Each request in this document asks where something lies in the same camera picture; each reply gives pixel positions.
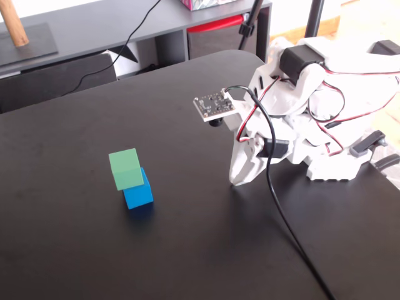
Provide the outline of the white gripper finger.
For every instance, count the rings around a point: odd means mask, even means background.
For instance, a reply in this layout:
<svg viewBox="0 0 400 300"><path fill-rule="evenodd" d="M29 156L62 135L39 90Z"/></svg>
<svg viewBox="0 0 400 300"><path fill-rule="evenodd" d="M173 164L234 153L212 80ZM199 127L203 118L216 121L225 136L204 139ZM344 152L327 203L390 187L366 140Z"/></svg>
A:
<svg viewBox="0 0 400 300"><path fill-rule="evenodd" d="M231 184L244 184L249 174L249 161L246 149L249 143L234 141L232 158L229 170L229 180Z"/></svg>
<svg viewBox="0 0 400 300"><path fill-rule="evenodd" d="M263 170L266 168L267 159L265 157L258 157L258 154L264 148L264 139L250 139L247 141L249 147L246 149L248 161L250 164L249 174L246 178L246 183L253 181Z"/></svg>

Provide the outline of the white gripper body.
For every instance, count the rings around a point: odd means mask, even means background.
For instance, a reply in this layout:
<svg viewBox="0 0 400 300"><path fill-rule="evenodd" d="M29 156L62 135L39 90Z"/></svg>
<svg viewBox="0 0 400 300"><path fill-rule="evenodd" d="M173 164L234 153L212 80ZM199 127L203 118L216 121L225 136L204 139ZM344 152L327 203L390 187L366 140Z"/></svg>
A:
<svg viewBox="0 0 400 300"><path fill-rule="evenodd" d="M273 164L287 158L293 150L295 133L282 119L266 119L261 108L254 102L234 100L228 91L224 97L232 102L235 109L226 117L225 123L234 133L234 141L264 139L264 148L257 155L271 159Z"/></svg>

